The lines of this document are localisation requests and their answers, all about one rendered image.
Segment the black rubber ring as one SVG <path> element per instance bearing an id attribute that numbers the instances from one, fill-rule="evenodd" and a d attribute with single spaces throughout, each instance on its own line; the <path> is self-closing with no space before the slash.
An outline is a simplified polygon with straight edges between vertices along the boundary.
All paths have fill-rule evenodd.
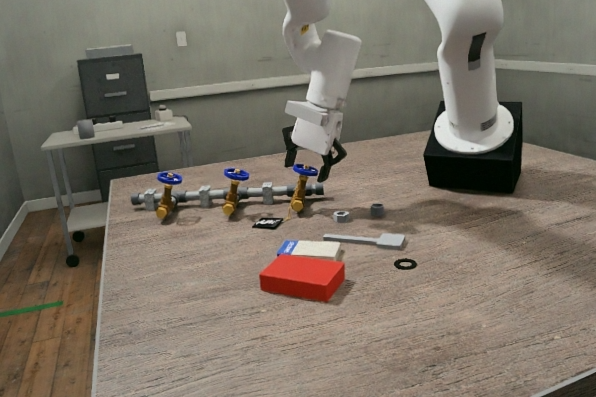
<path id="1" fill-rule="evenodd" d="M 401 262 L 410 262 L 411 265 L 410 266 L 401 266 L 401 265 L 399 265 L 399 263 L 401 263 Z M 406 258 L 404 258 L 404 259 L 398 259 L 398 260 L 396 260 L 394 262 L 394 266 L 396 268 L 398 268 L 398 269 L 401 269 L 401 270 L 410 270 L 410 269 L 414 269 L 417 266 L 417 263 L 416 263 L 416 261 L 414 261 L 412 259 L 406 259 Z"/>

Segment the black tag with gold chain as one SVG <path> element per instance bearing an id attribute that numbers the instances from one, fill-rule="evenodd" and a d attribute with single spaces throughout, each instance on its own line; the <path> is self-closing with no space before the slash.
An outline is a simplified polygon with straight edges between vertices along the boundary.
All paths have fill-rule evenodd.
<path id="1" fill-rule="evenodd" d="M 302 176 L 301 176 L 301 174 L 300 174 L 300 176 L 299 176 L 299 180 L 298 180 L 298 182 L 297 182 L 297 186 L 300 184 L 300 177 L 301 177 L 301 179 L 302 179 Z M 298 184 L 298 183 L 299 183 L 299 184 Z M 296 188 L 298 188 L 298 187 L 296 187 Z M 295 190 L 296 190 L 296 188 L 295 188 Z M 298 191 L 298 190 L 296 190 L 296 192 L 297 192 L 297 191 Z M 297 193 L 296 193 L 296 192 L 294 193 L 294 194 L 296 194 L 296 195 L 294 195 L 294 197 L 295 197 L 295 196 L 297 196 Z M 292 199 L 295 201 L 295 199 L 294 199 L 294 198 L 292 198 Z M 291 201 L 292 201 L 292 200 L 291 200 Z M 290 216 L 291 216 L 291 213 L 290 213 L 290 210 L 291 210 L 291 209 L 290 209 L 290 208 L 292 207 L 292 203 L 293 203 L 294 201 L 292 201 L 292 202 L 291 202 L 291 204 L 290 204 L 290 207 L 289 207 L 289 209 L 288 209 L 288 210 L 289 210 L 289 213 L 288 213 L 288 216 L 289 216 L 289 217 L 287 217 L 287 219 L 289 218 L 288 220 L 290 220 Z M 290 214 L 290 215 L 289 215 L 289 214 Z M 252 226 L 252 228 L 275 228 L 275 227 L 276 227 L 276 226 L 277 226 L 277 225 L 278 225 L 280 222 L 284 222 L 284 221 L 282 221 L 282 220 L 286 221 L 286 218 L 285 218 L 285 219 L 284 219 L 284 218 L 261 218 L 259 221 L 257 221 L 257 222 L 256 222 L 256 223 L 255 223 L 255 224 Z"/>

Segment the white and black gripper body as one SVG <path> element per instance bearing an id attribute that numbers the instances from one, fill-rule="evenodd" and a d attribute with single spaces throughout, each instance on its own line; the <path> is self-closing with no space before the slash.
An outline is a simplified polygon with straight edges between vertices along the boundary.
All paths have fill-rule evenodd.
<path id="1" fill-rule="evenodd" d="M 339 142 L 343 113 L 339 109 L 324 113 L 328 114 L 325 126 L 317 126 L 297 118 L 292 134 L 292 141 L 296 145 L 314 153 L 327 155 L 329 150 L 332 149 L 334 138 Z"/>

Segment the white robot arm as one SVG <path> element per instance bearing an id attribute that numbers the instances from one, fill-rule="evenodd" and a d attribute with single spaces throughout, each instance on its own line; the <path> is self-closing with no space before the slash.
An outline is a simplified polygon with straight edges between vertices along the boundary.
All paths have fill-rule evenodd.
<path id="1" fill-rule="evenodd" d="M 285 42 L 299 69 L 312 75 L 306 99 L 325 108 L 287 101 L 284 112 L 325 126 L 328 114 L 323 112 L 347 104 L 362 41 L 332 30 L 324 31 L 320 41 L 313 23 L 328 16 L 331 0 L 284 1 L 288 9 L 283 24 Z M 443 147 L 460 154 L 494 150 L 513 132 L 513 118 L 499 105 L 496 93 L 493 45 L 503 26 L 502 2 L 425 1 L 442 32 L 438 62 L 446 111 L 436 121 L 436 138 Z"/>

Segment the red block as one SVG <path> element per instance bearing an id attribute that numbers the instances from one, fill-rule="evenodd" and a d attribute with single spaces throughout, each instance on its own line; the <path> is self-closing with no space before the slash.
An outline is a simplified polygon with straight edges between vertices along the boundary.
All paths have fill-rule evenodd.
<path id="1" fill-rule="evenodd" d="M 328 302 L 345 279 L 342 262 L 281 254 L 260 274 L 263 291 Z"/>

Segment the grey and white pipe manifold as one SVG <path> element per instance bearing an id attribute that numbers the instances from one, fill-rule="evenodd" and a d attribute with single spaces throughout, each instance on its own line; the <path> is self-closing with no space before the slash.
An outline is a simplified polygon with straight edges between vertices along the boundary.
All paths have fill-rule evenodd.
<path id="1" fill-rule="evenodd" d="M 297 184 L 287 184 L 287 186 L 272 187 L 272 182 L 266 182 L 263 183 L 262 188 L 238 187 L 240 181 L 249 179 L 249 173 L 240 169 L 227 168 L 224 171 L 224 175 L 232 179 L 230 188 L 224 188 L 224 190 L 211 190 L 210 186 L 205 185 L 202 186 L 199 191 L 193 192 L 187 192 L 187 190 L 172 191 L 173 185 L 182 183 L 182 177 L 175 173 L 161 172 L 158 174 L 157 180 L 165 183 L 164 192 L 157 194 L 157 190 L 152 188 L 148 189 L 144 194 L 132 193 L 131 203 L 132 205 L 141 205 L 142 203 L 145 203 L 146 211 L 151 211 L 159 206 L 159 203 L 156 202 L 160 202 L 161 200 L 160 206 L 155 210 L 155 213 L 157 218 L 163 219 L 178 203 L 186 203 L 192 200 L 200 200 L 201 208 L 209 208 L 212 204 L 211 199 L 224 199 L 226 202 L 222 206 L 223 212 L 226 215 L 232 215 L 236 211 L 236 207 L 241 199 L 263 197 L 265 205 L 273 203 L 273 196 L 287 195 L 288 197 L 295 199 L 295 201 L 292 199 L 292 201 L 294 201 L 292 203 L 292 209 L 299 212 L 305 207 L 305 196 L 312 196 L 312 194 L 324 195 L 324 189 L 323 182 L 315 183 L 315 185 L 307 183 L 307 176 L 313 177 L 318 175 L 319 171 L 316 168 L 303 164 L 295 164 L 293 170 L 302 176 L 302 179 L 300 177 L 300 184 L 298 186 Z M 178 180 L 174 178 L 177 178 Z M 298 190 L 297 192 L 295 188 Z M 294 195 L 296 195 L 294 194 L 295 192 L 297 193 L 297 196 L 294 197 Z"/>

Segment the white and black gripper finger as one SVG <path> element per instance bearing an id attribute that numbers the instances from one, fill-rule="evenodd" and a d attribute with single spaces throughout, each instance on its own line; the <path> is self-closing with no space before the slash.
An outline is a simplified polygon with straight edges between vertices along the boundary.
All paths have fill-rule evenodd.
<path id="1" fill-rule="evenodd" d="M 319 183 L 326 181 L 328 179 L 331 166 L 339 163 L 347 155 L 347 152 L 340 145 L 336 138 L 334 138 L 332 146 L 337 151 L 338 155 L 335 158 L 333 158 L 331 149 L 329 150 L 327 155 L 321 155 L 324 165 L 321 166 L 317 178 L 317 182 Z"/>
<path id="2" fill-rule="evenodd" d="M 284 142 L 286 144 L 286 149 L 288 150 L 286 158 L 285 158 L 285 165 L 284 165 L 284 167 L 286 167 L 286 168 L 294 166 L 296 156 L 297 156 L 296 149 L 299 147 L 292 141 L 292 138 L 290 135 L 290 133 L 293 132 L 294 127 L 295 127 L 295 125 L 283 128 Z"/>

